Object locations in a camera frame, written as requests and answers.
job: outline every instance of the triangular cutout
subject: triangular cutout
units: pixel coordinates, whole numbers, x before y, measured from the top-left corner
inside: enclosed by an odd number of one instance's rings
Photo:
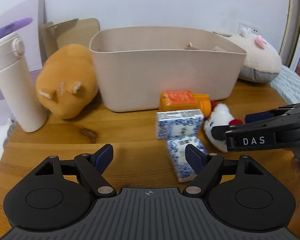
[[[54,174],[53,163],[48,162],[35,175],[42,176],[42,175],[53,175],[53,174]]]
[[[256,166],[254,166],[252,162],[246,162],[244,167],[244,174],[263,175],[263,173]]]

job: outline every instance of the wooden tabletop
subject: wooden tabletop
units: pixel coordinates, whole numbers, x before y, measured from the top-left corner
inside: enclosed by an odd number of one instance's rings
[[[223,101],[233,116],[244,120],[250,113],[285,105],[283,99],[268,85],[237,82],[231,96]],[[121,187],[180,187],[168,159],[165,141],[156,140],[154,122],[156,110],[113,113],[98,95],[78,117],[64,121],[51,115],[47,123],[34,133],[17,126],[0,162],[0,237],[10,225],[2,210],[6,193],[48,155],[61,160],[72,159],[81,153],[94,153],[105,143],[114,147],[114,159],[104,177],[118,191]],[[97,135],[96,143],[88,137],[90,130]],[[208,152],[218,152],[199,132]],[[238,159],[242,152],[224,154]],[[300,175],[290,167],[291,151],[276,149],[245,152],[251,155],[295,196],[297,206],[289,229],[300,238]],[[224,176],[223,181],[233,176]]]

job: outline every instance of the blue and white tissue pack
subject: blue and white tissue pack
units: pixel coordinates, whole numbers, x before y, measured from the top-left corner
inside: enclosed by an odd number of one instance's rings
[[[196,134],[202,122],[200,109],[157,112],[157,140]]]
[[[175,173],[180,183],[191,181],[196,174],[186,161],[185,149],[187,144],[192,144],[204,154],[208,154],[200,139],[195,135],[185,135],[167,139],[167,151]]]

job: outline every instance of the plastic bin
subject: plastic bin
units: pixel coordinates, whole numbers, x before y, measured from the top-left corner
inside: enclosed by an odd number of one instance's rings
[[[185,50],[190,42],[198,50]],[[103,30],[91,38],[89,49],[103,102],[114,112],[158,108],[165,90],[227,98],[246,57],[214,33],[165,26]]]

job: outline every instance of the metal pin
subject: metal pin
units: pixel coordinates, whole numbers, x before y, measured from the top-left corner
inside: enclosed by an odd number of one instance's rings
[[[102,187],[98,188],[98,192],[100,194],[109,194],[109,193],[113,192],[113,188],[109,187],[109,186],[102,186]]]
[[[201,189],[197,186],[190,186],[186,188],[186,192],[189,194],[199,194],[201,192]]]

